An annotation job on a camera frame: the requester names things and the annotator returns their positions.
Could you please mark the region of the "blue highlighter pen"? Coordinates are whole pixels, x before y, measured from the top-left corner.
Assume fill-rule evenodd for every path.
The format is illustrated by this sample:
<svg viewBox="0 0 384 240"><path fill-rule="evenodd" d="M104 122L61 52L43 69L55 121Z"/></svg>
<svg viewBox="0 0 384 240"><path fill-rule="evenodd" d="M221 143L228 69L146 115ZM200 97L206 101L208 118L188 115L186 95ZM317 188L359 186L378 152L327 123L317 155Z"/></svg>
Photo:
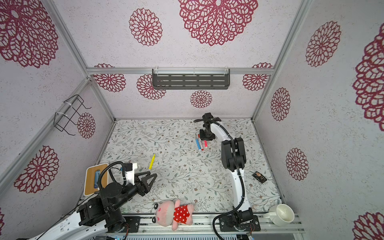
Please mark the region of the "blue highlighter pen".
<svg viewBox="0 0 384 240"><path fill-rule="evenodd" d="M197 137L195 137L195 141L196 141L196 144L197 144L197 147L198 147L198 150L201 151L202 148L201 148L201 145L200 145L200 141L198 140Z"/></svg>

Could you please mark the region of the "white red-tip marker pen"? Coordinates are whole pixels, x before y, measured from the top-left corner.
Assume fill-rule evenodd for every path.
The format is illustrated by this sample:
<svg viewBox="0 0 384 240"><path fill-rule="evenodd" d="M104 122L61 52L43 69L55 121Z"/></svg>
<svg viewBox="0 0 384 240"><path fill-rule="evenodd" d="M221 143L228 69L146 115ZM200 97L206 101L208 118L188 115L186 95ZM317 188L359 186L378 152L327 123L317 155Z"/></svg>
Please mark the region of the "white red-tip marker pen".
<svg viewBox="0 0 384 240"><path fill-rule="evenodd" d="M198 141L199 141L199 145L200 145L201 151L203 151L205 145L203 144L203 142L202 142L202 140L201 140L201 138L200 138L200 134L198 134Z"/></svg>

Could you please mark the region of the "yellow highlighter pen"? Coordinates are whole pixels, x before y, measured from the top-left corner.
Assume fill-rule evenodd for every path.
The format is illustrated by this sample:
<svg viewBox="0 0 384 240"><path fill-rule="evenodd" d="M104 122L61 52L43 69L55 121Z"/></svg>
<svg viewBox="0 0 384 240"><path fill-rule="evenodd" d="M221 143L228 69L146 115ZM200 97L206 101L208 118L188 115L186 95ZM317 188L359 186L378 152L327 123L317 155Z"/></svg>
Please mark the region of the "yellow highlighter pen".
<svg viewBox="0 0 384 240"><path fill-rule="evenodd" d="M151 159L150 165L149 165L149 170L152 170L154 162L155 162L155 159L156 159L156 155L154 154L152 159Z"/></svg>

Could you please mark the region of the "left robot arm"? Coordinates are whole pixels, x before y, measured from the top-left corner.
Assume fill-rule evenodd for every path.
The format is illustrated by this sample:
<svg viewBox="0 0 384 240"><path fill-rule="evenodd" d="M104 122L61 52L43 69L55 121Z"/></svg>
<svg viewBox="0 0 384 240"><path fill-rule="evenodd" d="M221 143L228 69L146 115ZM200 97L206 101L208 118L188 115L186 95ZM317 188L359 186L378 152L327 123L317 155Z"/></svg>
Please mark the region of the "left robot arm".
<svg viewBox="0 0 384 240"><path fill-rule="evenodd" d="M120 207L136 195L148 194L156 178L157 174L147 171L135 174L133 184L121 186L117 182L110 183L95 197L86 199L70 215L31 239L87 240L99 234L118 232L127 226Z"/></svg>

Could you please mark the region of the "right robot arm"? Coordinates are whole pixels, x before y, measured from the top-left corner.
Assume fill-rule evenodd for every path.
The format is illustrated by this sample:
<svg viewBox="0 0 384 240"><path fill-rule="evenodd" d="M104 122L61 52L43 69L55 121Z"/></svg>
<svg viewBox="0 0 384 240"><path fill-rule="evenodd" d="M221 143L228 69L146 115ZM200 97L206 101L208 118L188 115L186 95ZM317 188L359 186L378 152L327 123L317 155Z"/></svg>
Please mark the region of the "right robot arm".
<svg viewBox="0 0 384 240"><path fill-rule="evenodd" d="M220 118L214 117L211 113L204 114L200 119L194 120L195 123L203 122L200 130L202 141L221 142L221 160L224 169L231 176L233 189L233 209L214 217L212 227L218 239L223 237L216 229L216 221L220 218L231 216L233 227L239 228L246 224L253 224L254 213L247 196L245 184L245 164L247 163L244 140L233 137L222 124Z"/></svg>

